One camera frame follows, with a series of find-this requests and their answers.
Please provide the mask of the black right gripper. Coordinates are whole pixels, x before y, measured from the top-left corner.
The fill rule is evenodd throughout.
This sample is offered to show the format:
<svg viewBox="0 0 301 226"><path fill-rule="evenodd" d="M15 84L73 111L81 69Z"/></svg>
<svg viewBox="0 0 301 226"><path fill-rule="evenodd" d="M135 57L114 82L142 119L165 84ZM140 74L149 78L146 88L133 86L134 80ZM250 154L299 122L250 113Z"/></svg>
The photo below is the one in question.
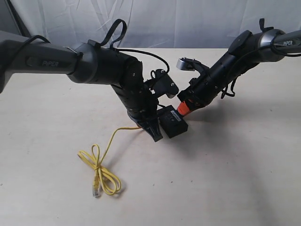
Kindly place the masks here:
<svg viewBox="0 0 301 226"><path fill-rule="evenodd" d="M232 66L237 62L235 56L222 56L211 68L204 70L200 76L191 82L190 88L182 90L177 95L181 101L177 111L186 116L195 110L209 105L212 100L222 93L234 97L233 91L237 77L228 75Z"/></svg>

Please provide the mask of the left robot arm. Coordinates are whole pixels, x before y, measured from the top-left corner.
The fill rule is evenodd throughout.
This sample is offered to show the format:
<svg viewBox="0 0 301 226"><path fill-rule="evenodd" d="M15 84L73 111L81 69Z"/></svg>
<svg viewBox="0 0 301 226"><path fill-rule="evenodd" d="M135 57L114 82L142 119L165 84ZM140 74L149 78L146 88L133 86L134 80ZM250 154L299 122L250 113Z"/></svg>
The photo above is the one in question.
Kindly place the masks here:
<svg viewBox="0 0 301 226"><path fill-rule="evenodd" d="M0 87L4 89L15 73L65 74L75 83L110 85L120 98L127 114L154 141L162 134L159 128L158 99L150 83L143 79L143 64L136 57L113 47L116 28L127 24L117 19L102 42L89 40L77 48L52 44L41 35L26 38L0 33Z"/></svg>

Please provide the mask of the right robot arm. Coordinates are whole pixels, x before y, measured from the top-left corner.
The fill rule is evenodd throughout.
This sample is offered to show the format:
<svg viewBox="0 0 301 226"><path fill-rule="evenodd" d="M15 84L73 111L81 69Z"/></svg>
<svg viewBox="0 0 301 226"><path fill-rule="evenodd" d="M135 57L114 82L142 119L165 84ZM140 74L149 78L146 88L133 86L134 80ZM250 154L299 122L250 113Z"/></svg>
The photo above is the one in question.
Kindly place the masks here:
<svg viewBox="0 0 301 226"><path fill-rule="evenodd" d="M189 86L177 97L180 104L177 111L185 116L208 106L218 94L234 97L234 86L239 76L264 62L278 62L284 57L300 57L301 32L285 33L274 27L265 27L265 20L259 20L260 33L246 30L231 43L226 53L211 67L196 59L182 57L177 68L182 71L197 71Z"/></svg>

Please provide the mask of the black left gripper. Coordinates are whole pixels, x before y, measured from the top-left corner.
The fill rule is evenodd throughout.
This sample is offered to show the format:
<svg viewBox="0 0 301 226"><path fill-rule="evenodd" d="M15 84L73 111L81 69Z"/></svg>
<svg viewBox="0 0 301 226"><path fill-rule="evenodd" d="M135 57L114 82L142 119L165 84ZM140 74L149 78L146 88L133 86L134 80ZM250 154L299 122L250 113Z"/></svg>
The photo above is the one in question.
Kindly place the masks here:
<svg viewBox="0 0 301 226"><path fill-rule="evenodd" d="M126 61L121 78L111 86L125 106L129 118L158 142L163 138L157 116L158 100L143 81L143 64Z"/></svg>

